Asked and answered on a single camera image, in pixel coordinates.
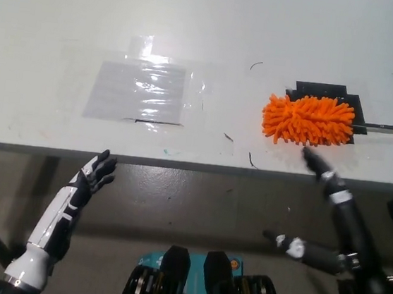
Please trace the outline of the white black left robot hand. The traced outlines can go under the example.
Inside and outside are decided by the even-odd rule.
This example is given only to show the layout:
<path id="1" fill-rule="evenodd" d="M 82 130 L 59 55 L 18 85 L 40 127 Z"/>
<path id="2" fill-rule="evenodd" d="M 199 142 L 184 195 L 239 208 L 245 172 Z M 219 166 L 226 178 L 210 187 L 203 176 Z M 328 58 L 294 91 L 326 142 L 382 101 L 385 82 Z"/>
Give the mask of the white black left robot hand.
<path id="1" fill-rule="evenodd" d="M 93 195 L 114 180 L 117 159 L 110 154 L 107 149 L 94 156 L 59 189 L 28 238 L 30 245 L 55 261 L 64 258 L 82 210 Z"/>

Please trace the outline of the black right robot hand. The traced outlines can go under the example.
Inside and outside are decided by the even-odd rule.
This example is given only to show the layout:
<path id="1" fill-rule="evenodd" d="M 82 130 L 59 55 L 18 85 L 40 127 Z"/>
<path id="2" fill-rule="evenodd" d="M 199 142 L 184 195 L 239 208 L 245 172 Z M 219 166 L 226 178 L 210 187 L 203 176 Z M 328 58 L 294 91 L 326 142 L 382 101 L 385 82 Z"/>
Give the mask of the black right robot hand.
<path id="1" fill-rule="evenodd" d="M 384 272 L 375 241 L 365 225 L 354 196 L 339 174 L 309 147 L 302 149 L 304 162 L 323 185 L 323 195 L 332 209 L 339 248 L 329 250 L 302 238 L 264 230 L 263 236 L 278 250 L 306 266 L 349 279 L 337 281 L 339 294 L 393 294 L 393 281 Z"/>

